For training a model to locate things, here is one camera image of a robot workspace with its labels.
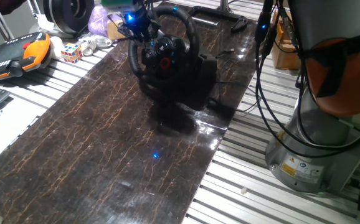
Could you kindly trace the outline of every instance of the warning label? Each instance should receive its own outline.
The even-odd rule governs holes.
[[[312,184],[316,184],[321,177],[324,166],[307,163],[289,153],[285,157],[281,170],[286,174]]]

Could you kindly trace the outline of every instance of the red button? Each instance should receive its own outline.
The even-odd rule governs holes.
[[[31,44],[31,43],[26,43],[26,44],[24,44],[24,45],[22,46],[22,48],[23,48],[24,50],[26,50],[26,48],[28,48],[28,47],[30,46],[30,44]]]
[[[168,68],[170,68],[170,59],[168,59],[168,58],[162,58],[162,60],[161,60],[161,68],[163,68],[163,69],[168,69]]]

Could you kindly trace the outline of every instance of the rubik's cube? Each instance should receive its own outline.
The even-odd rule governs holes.
[[[75,44],[67,44],[63,50],[61,50],[61,54],[66,62],[77,63],[82,59],[82,48],[80,45]]]

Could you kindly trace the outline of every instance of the black cable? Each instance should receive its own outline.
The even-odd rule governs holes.
[[[319,146],[319,145],[315,145],[315,144],[310,144],[308,142],[305,142],[303,140],[301,140],[300,138],[296,137],[295,135],[293,135],[289,130],[287,130],[286,127],[284,127],[284,125],[282,125],[282,123],[278,120],[278,118],[274,115],[273,111],[270,109],[270,106],[268,105],[265,97],[264,97],[264,93],[263,93],[263,90],[262,90],[262,87],[260,87],[260,72],[261,70],[259,70],[259,65],[258,65],[258,56],[259,56],[259,53],[258,53],[258,48],[260,47],[260,43],[257,43],[257,55],[256,55],[256,58],[257,58],[257,93],[259,91],[260,93],[260,97],[262,98],[263,102],[265,103],[265,106],[267,107],[267,110],[268,112],[270,113],[270,115],[273,117],[273,119],[276,121],[276,123],[278,123],[278,125],[284,130],[284,132],[286,132],[288,135],[290,135],[294,140],[298,141],[299,143],[305,145],[305,146],[308,146],[308,147],[312,147],[312,148],[315,148],[315,149],[320,149],[320,150],[327,150],[327,151],[337,151],[335,152],[334,154],[327,154],[327,155],[322,155],[320,157],[326,157],[326,156],[333,156],[333,155],[336,155],[336,154],[339,154],[339,153],[342,153],[354,146],[357,146],[358,144],[360,144],[360,137],[357,138],[354,142],[352,143],[349,143],[345,146]],[[262,65],[263,66],[263,63],[264,63],[264,59],[265,59],[266,55],[264,55],[262,57]]]
[[[301,107],[302,107],[302,98],[303,98],[303,92],[305,90],[304,88],[304,84],[305,84],[305,73],[304,73],[304,69],[302,67],[301,69],[301,73],[300,73],[300,83],[301,83],[301,87],[299,89],[299,99],[298,99],[298,106],[296,107],[296,112],[297,112],[297,120],[298,120],[298,124],[296,126],[299,127],[300,129],[300,134],[302,135],[302,137],[304,137],[307,141],[309,141],[310,143],[316,144],[307,134],[305,128],[303,127],[303,123],[302,123],[302,116],[301,116]]]
[[[329,157],[329,156],[335,156],[337,154],[340,154],[342,153],[343,151],[337,151],[337,152],[333,152],[333,153],[330,153],[330,154],[325,154],[325,155],[321,155],[321,156],[310,156],[310,155],[306,155],[306,154],[302,154],[302,153],[299,153],[299,152],[296,152],[294,150],[292,150],[291,148],[289,148],[276,134],[276,132],[274,132],[272,130],[272,128],[270,127],[269,123],[267,122],[267,119],[266,117],[264,116],[263,114],[263,109],[262,109],[262,106],[260,105],[260,102],[258,101],[258,91],[259,91],[259,86],[260,86],[260,73],[262,71],[262,67],[263,67],[263,63],[259,66],[259,52],[258,52],[258,49],[257,49],[257,53],[256,53],[256,66],[257,66],[257,82],[256,82],[256,101],[258,102],[257,103],[257,106],[258,106],[258,109],[259,109],[259,112],[260,114],[262,115],[262,119],[263,119],[263,122],[266,124],[266,127],[267,129],[270,131],[270,133],[273,135],[273,137],[277,140],[277,142],[279,142],[286,150],[294,153],[295,155],[297,156],[303,156],[303,157],[306,157],[306,158],[324,158],[324,157]]]
[[[232,4],[234,2],[242,2],[242,1],[241,0],[233,0],[233,1],[229,2],[229,3],[227,3],[227,4]]]

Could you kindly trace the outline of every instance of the purple bag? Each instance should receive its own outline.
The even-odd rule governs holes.
[[[102,5],[97,5],[92,11],[92,15],[88,20],[88,31],[92,34],[102,35],[108,37],[107,29],[111,20],[108,18],[108,13]]]

